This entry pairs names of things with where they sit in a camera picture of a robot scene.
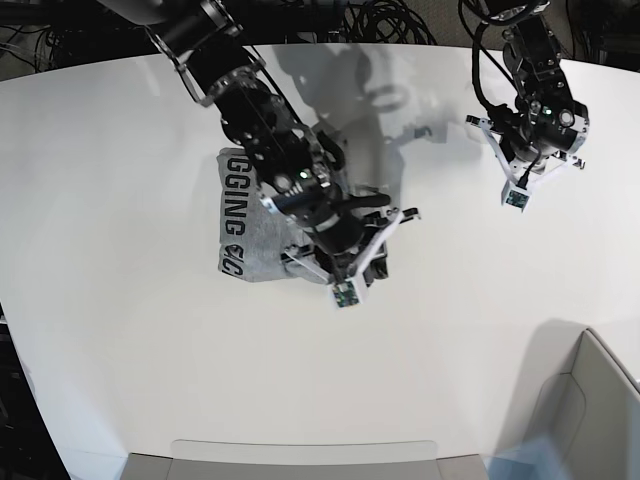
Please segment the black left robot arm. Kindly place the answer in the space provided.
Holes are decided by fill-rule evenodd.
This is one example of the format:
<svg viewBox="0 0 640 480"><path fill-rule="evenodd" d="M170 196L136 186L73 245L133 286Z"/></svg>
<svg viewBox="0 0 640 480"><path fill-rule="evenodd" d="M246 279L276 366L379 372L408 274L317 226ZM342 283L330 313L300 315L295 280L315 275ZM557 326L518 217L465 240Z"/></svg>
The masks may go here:
<svg viewBox="0 0 640 480"><path fill-rule="evenodd" d="M499 149L505 160L526 165L515 181L525 189L532 173L543 172L546 159L558 155L570 158L585 143L589 128L587 106L577 101L561 68L559 40L543 17L547 1L460 1L459 18L467 27L465 14L479 24L470 32L472 86L486 109L493 128L501 135ZM502 30L503 62L500 68L516 91L514 109L491 103L482 90L480 55L490 27Z"/></svg>

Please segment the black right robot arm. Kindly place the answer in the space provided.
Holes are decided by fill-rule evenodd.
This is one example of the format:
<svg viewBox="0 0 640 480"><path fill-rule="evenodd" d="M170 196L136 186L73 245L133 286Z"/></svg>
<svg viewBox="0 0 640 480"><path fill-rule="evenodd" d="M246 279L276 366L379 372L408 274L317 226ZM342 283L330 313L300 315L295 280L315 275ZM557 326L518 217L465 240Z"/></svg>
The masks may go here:
<svg viewBox="0 0 640 480"><path fill-rule="evenodd" d="M199 106L215 108L230 147L224 182L219 271L246 281L302 278L345 289L388 275L386 238L395 211L384 191L355 190L344 148L305 124L244 44L245 10L230 1L111 1L142 27Z"/></svg>

